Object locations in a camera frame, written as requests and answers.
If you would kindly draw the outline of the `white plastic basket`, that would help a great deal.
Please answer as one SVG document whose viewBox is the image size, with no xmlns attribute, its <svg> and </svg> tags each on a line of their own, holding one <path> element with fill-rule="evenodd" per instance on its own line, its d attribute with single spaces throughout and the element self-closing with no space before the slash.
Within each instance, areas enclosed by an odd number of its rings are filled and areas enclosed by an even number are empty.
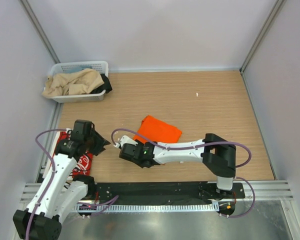
<svg viewBox="0 0 300 240">
<path fill-rule="evenodd" d="M 53 65 L 48 76 L 54 76 L 55 74 L 64 73 L 65 70 L 77 67 L 77 66 L 91 66 L 93 70 L 98 71 L 100 74 L 109 75 L 109 65 L 106 61 L 79 61 L 79 62 L 66 62 L 57 63 Z M 102 101 L 104 99 L 105 91 L 99 94 L 81 94 L 81 95 L 65 95 L 56 96 L 51 99 L 57 103 L 75 103 L 75 102 L 93 102 Z"/>
</svg>

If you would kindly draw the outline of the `beige t shirt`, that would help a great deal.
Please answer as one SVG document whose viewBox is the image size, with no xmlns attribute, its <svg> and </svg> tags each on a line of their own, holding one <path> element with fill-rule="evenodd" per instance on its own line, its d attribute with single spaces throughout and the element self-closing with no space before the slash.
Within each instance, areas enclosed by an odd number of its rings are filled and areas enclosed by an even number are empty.
<svg viewBox="0 0 300 240">
<path fill-rule="evenodd" d="M 73 73 L 57 73 L 48 76 L 42 95 L 45 98 L 86 95 L 103 84 L 101 74 L 90 68 Z"/>
</svg>

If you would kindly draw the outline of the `red coca cola t shirt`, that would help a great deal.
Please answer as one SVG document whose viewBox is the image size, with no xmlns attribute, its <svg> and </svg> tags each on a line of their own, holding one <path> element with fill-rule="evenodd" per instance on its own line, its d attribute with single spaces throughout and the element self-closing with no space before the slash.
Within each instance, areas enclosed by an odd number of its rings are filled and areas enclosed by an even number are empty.
<svg viewBox="0 0 300 240">
<path fill-rule="evenodd" d="M 68 134 L 69 130 L 70 129 L 67 128 L 66 131 L 57 131 L 57 133 L 53 139 L 53 142 L 52 142 L 52 147 L 49 152 L 52 157 L 54 157 L 54 155 L 55 155 L 55 150 L 56 150 L 57 144 L 61 140 L 67 139 L 69 137 L 69 134 Z M 91 173 L 92 160 L 93 160 L 93 155 L 87 151 L 83 156 L 80 157 L 78 163 L 73 168 L 73 170 L 70 172 L 68 179 L 72 180 L 74 178 L 74 176 L 77 176 L 77 175 L 89 176 Z"/>
</svg>

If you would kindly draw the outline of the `light blue cloth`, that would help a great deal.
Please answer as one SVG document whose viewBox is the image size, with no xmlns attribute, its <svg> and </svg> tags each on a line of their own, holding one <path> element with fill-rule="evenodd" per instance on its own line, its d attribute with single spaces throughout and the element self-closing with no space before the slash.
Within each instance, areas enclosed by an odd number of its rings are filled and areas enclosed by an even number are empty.
<svg viewBox="0 0 300 240">
<path fill-rule="evenodd" d="M 77 72 L 83 71 L 85 69 L 92 69 L 92 67 L 91 66 L 76 66 L 76 67 L 65 70 L 64 73 L 72 74 L 72 73 L 77 73 Z"/>
</svg>

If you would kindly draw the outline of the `orange t shirt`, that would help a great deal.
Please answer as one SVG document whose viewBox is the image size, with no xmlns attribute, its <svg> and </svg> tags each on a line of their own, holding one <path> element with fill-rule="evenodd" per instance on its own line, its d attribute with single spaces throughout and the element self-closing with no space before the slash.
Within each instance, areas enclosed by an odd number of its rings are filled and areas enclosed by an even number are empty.
<svg viewBox="0 0 300 240">
<path fill-rule="evenodd" d="M 177 143 L 182 131 L 177 127 L 161 121 L 151 115 L 147 115 L 137 131 L 138 134 L 153 142 Z"/>
</svg>

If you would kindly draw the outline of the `aluminium frame rail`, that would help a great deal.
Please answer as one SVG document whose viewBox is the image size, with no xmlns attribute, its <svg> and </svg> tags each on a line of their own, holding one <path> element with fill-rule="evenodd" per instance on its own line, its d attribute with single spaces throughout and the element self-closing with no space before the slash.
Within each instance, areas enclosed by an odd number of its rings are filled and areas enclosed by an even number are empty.
<svg viewBox="0 0 300 240">
<path fill-rule="evenodd" d="M 252 186 L 257 201 L 291 201 L 293 194 L 286 180 L 252 180 Z M 27 204 L 36 195 L 41 183 L 26 183 L 20 203 Z"/>
</svg>

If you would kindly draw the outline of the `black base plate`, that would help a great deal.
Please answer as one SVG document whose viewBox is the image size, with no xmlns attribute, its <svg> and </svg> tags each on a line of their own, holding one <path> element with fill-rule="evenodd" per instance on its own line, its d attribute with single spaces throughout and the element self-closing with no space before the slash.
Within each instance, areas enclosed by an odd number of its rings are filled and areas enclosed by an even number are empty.
<svg viewBox="0 0 300 240">
<path fill-rule="evenodd" d="M 100 182 L 84 200 L 105 203 L 115 196 L 116 205 L 185 206 L 208 205 L 211 201 L 244 199 L 243 184 L 234 183 L 231 190 L 218 190 L 208 181 L 188 182 Z"/>
</svg>

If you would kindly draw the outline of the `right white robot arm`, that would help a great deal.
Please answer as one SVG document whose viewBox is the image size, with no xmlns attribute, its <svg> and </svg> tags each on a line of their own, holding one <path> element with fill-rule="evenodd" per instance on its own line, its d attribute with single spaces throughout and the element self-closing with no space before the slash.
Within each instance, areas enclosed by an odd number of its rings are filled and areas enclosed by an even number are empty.
<svg viewBox="0 0 300 240">
<path fill-rule="evenodd" d="M 204 139 L 184 143 L 149 141 L 142 143 L 124 135 L 114 144 L 120 149 L 119 157 L 138 165 L 151 168 L 172 162 L 195 162 L 204 164 L 215 176 L 215 192 L 227 198 L 234 191 L 236 175 L 236 146 L 223 143 L 225 140 L 213 133 Z"/>
</svg>

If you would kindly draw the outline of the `black t shirt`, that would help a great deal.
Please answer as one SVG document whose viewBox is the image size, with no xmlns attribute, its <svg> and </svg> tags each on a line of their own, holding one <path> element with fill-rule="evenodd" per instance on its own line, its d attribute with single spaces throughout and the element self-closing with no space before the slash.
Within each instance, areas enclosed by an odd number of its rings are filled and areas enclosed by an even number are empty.
<svg viewBox="0 0 300 240">
<path fill-rule="evenodd" d="M 109 78 L 104 73 L 101 73 L 100 76 L 103 80 L 103 84 L 95 88 L 90 94 L 100 94 L 103 91 L 108 94 L 113 90 Z"/>
</svg>

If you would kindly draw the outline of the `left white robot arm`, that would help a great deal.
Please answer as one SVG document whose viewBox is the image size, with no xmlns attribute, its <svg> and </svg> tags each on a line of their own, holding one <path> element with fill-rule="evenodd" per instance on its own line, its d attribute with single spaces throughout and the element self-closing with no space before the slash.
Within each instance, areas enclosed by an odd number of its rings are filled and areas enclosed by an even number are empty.
<svg viewBox="0 0 300 240">
<path fill-rule="evenodd" d="M 67 138 L 55 145 L 49 155 L 50 168 L 38 191 L 24 210 L 17 210 L 13 223 L 22 240 L 57 240 L 62 224 L 81 200 L 91 200 L 96 194 L 94 178 L 77 176 L 66 191 L 66 180 L 86 153 L 97 156 L 110 142 L 95 131 L 92 122 L 76 123 L 67 131 Z"/>
</svg>

